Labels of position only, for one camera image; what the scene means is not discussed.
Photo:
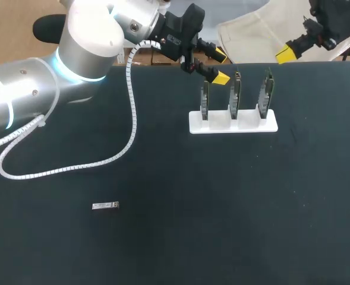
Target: black table surface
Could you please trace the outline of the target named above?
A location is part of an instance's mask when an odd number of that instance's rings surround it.
[[[242,108],[267,66],[239,66]],[[189,133],[201,77],[134,66],[138,133],[123,158],[0,175],[0,284],[350,284],[350,62],[270,66],[278,132],[219,135]],[[228,96],[213,86],[210,108]],[[94,99],[57,108],[5,169],[102,160],[130,131],[124,69],[112,68]],[[109,201],[120,210],[92,211]]]

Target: beige fabric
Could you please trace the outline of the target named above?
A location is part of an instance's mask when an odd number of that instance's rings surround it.
[[[308,0],[270,0],[255,12],[218,25],[221,47],[235,63],[276,62],[287,41],[306,34],[303,16],[312,18],[310,8]],[[298,61],[332,61],[349,47],[350,38],[331,51],[314,46]]]

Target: white holder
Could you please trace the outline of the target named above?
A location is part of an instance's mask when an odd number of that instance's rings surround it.
[[[254,110],[238,110],[237,120],[232,120],[227,110],[208,111],[208,120],[204,121],[201,111],[189,113],[189,130],[192,134],[225,134],[245,132],[276,132],[278,124],[273,110],[269,110],[266,119],[261,119],[258,105]]]

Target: wooden floor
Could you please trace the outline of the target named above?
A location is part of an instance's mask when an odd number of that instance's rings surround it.
[[[32,25],[41,16],[66,13],[58,0],[0,0],[0,64],[40,57],[56,46],[35,39]]]

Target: white cable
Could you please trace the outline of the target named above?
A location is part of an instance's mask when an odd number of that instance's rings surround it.
[[[46,120],[49,118],[49,116],[52,114],[53,110],[56,108],[58,99],[60,98],[60,87],[58,85],[58,78],[57,75],[55,73],[55,71],[52,69],[52,67],[49,66],[49,64],[47,64],[44,60],[42,60],[41,58],[32,58],[35,59],[39,62],[41,62],[45,67],[47,67],[47,69],[49,70],[49,72],[51,73],[53,80],[55,81],[56,84],[56,92],[55,92],[55,98],[53,100],[52,106],[51,108],[48,110],[48,113],[45,114],[44,118],[39,122],[39,126],[45,126],[45,122]]]
[[[35,120],[33,120],[31,123],[29,123],[29,127],[25,126],[22,130],[22,134],[20,134],[16,140],[14,140],[9,146],[5,148],[5,150],[1,153],[0,155],[0,174],[8,179],[14,179],[14,180],[25,180],[25,179],[34,179],[34,178],[39,178],[42,176],[47,176],[47,175],[52,175],[56,173],[61,173],[61,172],[67,172],[67,171],[72,171],[72,170],[77,170],[77,169],[84,169],[84,168],[91,168],[91,167],[97,167],[101,165],[108,164],[110,162],[113,162],[117,160],[118,158],[122,157],[128,149],[131,147],[131,145],[134,142],[136,131],[137,131],[137,113],[136,113],[136,108],[135,108],[135,100],[134,100],[134,93],[133,93],[133,87],[131,84],[131,65],[133,63],[133,58],[135,53],[140,49],[140,48],[147,48],[153,46],[156,49],[160,49],[160,44],[157,42],[153,42],[151,40],[144,40],[141,43],[137,44],[133,50],[131,51],[128,60],[127,60],[127,65],[126,65],[126,82],[127,82],[127,89],[128,89],[128,95],[130,98],[130,104],[131,104],[131,113],[133,117],[133,128],[131,130],[131,135],[130,139],[127,142],[127,145],[115,156],[102,160],[99,162],[94,162],[94,163],[87,163],[87,164],[79,164],[75,166],[68,166],[68,167],[62,167],[59,169],[54,169],[46,172],[40,172],[40,173],[35,173],[35,174],[28,174],[28,175],[10,175],[6,173],[2,167],[4,158],[6,155],[25,137],[27,137],[29,134],[33,132],[34,129],[37,127],[37,123],[43,119],[43,117],[39,116]]]

